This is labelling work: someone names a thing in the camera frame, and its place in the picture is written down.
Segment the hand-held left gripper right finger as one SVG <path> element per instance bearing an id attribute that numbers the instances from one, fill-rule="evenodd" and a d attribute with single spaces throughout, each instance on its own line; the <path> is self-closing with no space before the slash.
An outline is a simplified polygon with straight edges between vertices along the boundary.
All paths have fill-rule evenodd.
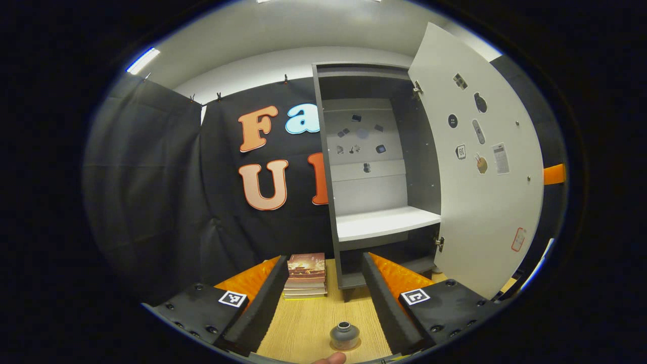
<path id="1" fill-rule="evenodd" d="M 394 354 L 414 354 L 466 336 L 503 305 L 453 279 L 433 281 L 367 252 L 362 274 Z"/>

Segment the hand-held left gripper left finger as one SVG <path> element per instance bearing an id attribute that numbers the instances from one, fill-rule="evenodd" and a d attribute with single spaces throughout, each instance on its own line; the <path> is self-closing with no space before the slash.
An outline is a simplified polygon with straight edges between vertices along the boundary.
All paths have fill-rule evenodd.
<path id="1" fill-rule="evenodd" d="M 192 283 L 158 305 L 144 307 L 201 343 L 248 357 L 272 323 L 288 279 L 287 260 L 277 256 L 216 285 Z"/>

